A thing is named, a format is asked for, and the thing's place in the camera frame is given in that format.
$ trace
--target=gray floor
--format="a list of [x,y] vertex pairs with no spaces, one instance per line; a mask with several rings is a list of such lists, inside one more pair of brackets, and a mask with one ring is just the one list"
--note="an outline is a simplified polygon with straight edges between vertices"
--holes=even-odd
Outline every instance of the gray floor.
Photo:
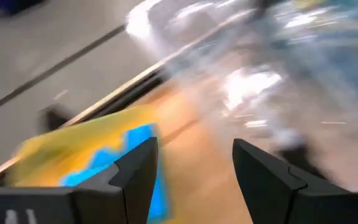
[[[120,26],[140,0],[51,0],[0,19],[0,99]],[[38,133],[38,111],[59,102],[74,114],[151,65],[126,33],[118,34],[0,107],[0,164]]]

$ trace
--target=yellow panel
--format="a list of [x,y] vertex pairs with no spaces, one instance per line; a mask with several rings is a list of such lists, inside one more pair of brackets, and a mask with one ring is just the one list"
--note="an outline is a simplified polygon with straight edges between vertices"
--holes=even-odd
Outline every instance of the yellow panel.
[[154,121],[151,109],[139,106],[27,140],[8,180],[16,187],[57,186],[63,176],[83,170],[95,151],[119,150],[127,130]]

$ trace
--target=wooden floor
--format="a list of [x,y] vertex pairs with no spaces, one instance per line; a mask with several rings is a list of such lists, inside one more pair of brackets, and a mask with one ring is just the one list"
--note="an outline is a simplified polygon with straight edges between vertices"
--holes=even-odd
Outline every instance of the wooden floor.
[[162,158],[173,219],[167,223],[252,223],[232,161],[186,95],[164,84],[136,104],[158,108]]

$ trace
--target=blue shape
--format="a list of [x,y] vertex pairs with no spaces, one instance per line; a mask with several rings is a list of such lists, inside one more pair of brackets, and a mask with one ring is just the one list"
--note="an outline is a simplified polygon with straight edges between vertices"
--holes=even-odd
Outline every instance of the blue shape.
[[148,140],[151,137],[154,137],[155,134],[153,130],[154,125],[146,124],[126,131],[124,136],[124,153],[133,150],[138,145],[142,144],[142,142]]
[[[136,148],[138,145],[142,144],[148,138],[153,136],[155,136],[155,133],[154,126],[152,124],[146,124],[126,131],[124,135],[124,149],[122,152],[114,152],[108,148],[102,148],[98,150],[95,152],[92,159],[90,159],[88,168],[81,172],[75,172],[64,177],[61,180],[62,186],[73,187],[80,184],[86,179],[89,179],[102,170],[108,168],[121,156]],[[165,191],[161,162],[158,160],[157,177],[155,180],[152,201],[150,203],[148,219],[154,223],[159,222],[165,218],[168,212],[168,198]]]
[[104,165],[111,165],[121,156],[122,155],[119,152],[114,152],[109,148],[102,148],[95,152],[91,162],[88,164],[88,169],[93,169]]
[[99,172],[103,171],[104,169],[107,169],[110,165],[100,166],[94,169],[86,169],[80,172],[75,172],[73,174],[68,174],[65,176],[61,181],[60,185],[64,187],[74,187],[80,183],[82,183],[84,180],[87,180],[91,178],[92,176],[98,174]]

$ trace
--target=black stripe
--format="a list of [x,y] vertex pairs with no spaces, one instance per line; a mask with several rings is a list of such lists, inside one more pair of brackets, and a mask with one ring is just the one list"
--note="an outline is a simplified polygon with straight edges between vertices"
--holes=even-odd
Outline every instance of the black stripe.
[[52,68],[46,70],[45,72],[41,73],[40,75],[37,75],[33,79],[29,80],[28,82],[24,83],[23,85],[17,87],[15,90],[13,90],[10,94],[4,96],[0,99],[0,107],[7,102],[13,100],[14,98],[18,97],[20,94],[24,93],[25,91],[29,90],[36,84],[40,83],[41,81],[44,81],[48,77],[52,76],[57,71],[61,70],[62,68],[66,67],[67,65],[73,63],[75,60],[79,59],[80,57],[84,56],[88,52],[92,51],[96,47],[100,46],[101,44],[105,43],[109,39],[113,38],[114,36],[118,35],[119,33],[123,32],[125,30],[125,25],[121,25],[114,30],[108,32],[106,35],[100,37],[99,39],[95,40],[94,42],[90,43],[86,47],[82,48],[81,50],[77,51],[77,53],[74,53],[73,55],[63,59],[61,62],[57,63]]

